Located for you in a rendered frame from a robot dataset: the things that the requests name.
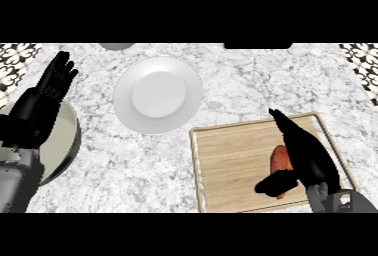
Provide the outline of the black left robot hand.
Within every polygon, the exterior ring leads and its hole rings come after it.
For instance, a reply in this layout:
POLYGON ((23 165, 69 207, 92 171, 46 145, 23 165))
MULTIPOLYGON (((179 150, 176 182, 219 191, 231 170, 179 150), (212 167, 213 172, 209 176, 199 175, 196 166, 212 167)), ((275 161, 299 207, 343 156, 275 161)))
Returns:
POLYGON ((23 93, 10 114, 0 114, 4 147, 41 148, 49 139, 61 103, 77 74, 70 53, 61 51, 49 63, 38 85, 23 93))

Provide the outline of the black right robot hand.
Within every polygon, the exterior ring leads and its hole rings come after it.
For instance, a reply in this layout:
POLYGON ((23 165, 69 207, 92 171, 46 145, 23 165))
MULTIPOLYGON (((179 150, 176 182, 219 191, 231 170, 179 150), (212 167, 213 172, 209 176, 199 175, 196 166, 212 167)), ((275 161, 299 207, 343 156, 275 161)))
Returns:
POLYGON ((256 185, 255 191, 277 197, 303 184, 305 188, 327 183, 328 193, 342 190, 340 174, 330 153, 315 137, 278 110, 271 109, 283 132, 293 169, 280 169, 256 185))

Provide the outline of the orange sweet potato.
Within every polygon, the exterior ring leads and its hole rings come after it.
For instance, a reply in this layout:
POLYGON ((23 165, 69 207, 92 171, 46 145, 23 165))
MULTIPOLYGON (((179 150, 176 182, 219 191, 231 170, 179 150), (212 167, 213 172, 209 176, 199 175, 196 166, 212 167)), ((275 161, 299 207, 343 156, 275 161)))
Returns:
POLYGON ((280 182, 292 183, 294 177, 292 175, 293 165, 286 145, 278 145, 271 155, 271 174, 277 174, 280 182))

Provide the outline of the wooden tray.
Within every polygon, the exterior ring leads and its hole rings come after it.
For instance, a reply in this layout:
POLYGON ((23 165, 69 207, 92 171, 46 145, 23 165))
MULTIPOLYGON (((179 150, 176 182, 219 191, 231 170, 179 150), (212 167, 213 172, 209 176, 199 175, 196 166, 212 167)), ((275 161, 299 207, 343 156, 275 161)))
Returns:
POLYGON ((271 155, 284 144, 275 120, 261 119, 190 131, 199 211, 253 213, 309 203, 299 186, 275 199, 255 191, 271 175, 271 155))

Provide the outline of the white round plate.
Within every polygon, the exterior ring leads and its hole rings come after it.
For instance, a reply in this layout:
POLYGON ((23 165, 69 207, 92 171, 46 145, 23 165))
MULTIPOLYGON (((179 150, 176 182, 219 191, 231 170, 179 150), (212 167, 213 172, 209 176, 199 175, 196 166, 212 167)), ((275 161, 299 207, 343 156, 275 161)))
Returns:
POLYGON ((144 134, 165 134, 194 117, 204 88, 191 65, 173 57, 153 57, 125 72, 114 90, 122 123, 144 134))

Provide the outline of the round steel pan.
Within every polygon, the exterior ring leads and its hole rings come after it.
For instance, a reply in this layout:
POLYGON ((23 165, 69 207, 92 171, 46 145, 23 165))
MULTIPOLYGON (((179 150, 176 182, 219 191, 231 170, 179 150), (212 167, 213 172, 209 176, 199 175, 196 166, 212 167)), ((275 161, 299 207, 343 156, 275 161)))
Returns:
POLYGON ((41 185, 55 180, 70 167, 80 144, 82 128, 77 114, 70 103, 63 101, 51 137, 41 147, 41 161, 45 165, 41 185))

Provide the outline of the grey round object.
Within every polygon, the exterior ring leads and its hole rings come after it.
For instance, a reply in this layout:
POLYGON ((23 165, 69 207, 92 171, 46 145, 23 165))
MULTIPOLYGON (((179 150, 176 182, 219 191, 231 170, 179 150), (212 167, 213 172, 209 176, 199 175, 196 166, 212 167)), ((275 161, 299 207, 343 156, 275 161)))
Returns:
POLYGON ((135 43, 101 43, 101 46, 111 51, 129 49, 135 43))

